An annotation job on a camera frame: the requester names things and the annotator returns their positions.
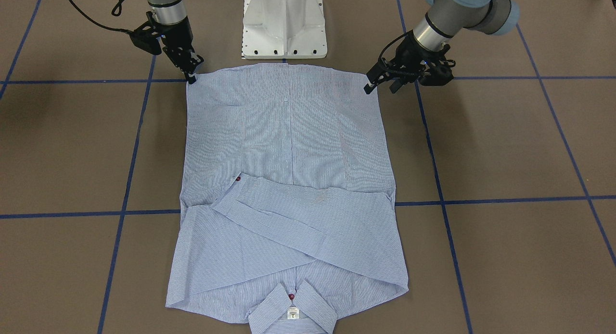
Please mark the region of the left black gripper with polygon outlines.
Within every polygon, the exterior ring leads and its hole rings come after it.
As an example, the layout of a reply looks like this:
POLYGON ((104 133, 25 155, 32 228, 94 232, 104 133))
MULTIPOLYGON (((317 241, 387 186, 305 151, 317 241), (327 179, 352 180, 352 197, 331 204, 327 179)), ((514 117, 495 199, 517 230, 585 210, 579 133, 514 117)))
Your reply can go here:
POLYGON ((392 81, 390 93, 396 94, 403 86, 418 82, 429 87, 449 84, 455 78, 452 69, 456 62, 446 58, 448 44, 437 51, 425 49, 412 33, 404 33, 382 49, 376 64, 367 72, 368 83, 364 91, 370 95, 376 88, 392 81))

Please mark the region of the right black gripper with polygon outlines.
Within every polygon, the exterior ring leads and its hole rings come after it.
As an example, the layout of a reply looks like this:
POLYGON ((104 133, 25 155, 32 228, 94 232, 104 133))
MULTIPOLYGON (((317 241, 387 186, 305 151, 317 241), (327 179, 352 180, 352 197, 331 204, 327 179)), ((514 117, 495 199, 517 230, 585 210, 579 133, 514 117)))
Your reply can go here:
POLYGON ((203 57, 193 48, 193 33, 187 17, 171 25, 161 24, 154 12, 147 12, 147 21, 129 32, 132 44, 152 55, 165 53, 172 64, 187 75, 187 84, 196 83, 195 71, 203 57))

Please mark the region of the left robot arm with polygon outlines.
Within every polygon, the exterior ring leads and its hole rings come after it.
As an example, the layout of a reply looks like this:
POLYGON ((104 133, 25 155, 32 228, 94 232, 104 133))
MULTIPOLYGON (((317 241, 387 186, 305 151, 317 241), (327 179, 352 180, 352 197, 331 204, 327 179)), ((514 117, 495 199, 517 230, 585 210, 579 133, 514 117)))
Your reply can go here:
POLYGON ((521 13, 513 0, 426 1, 430 8, 418 25, 392 40, 397 46, 394 57, 385 59, 381 52, 367 72, 366 94, 385 82, 391 82, 392 93, 414 82, 429 87, 449 84, 454 78, 455 61, 446 55, 449 42, 460 30, 507 34, 515 28, 521 13))

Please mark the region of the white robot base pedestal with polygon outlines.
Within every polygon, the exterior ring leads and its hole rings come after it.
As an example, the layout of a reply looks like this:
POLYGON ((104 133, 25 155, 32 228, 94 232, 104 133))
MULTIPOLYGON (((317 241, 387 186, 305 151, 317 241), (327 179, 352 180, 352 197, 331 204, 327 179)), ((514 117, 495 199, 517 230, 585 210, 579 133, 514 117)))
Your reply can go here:
POLYGON ((323 0, 244 0, 246 60, 322 59, 328 54, 323 0))

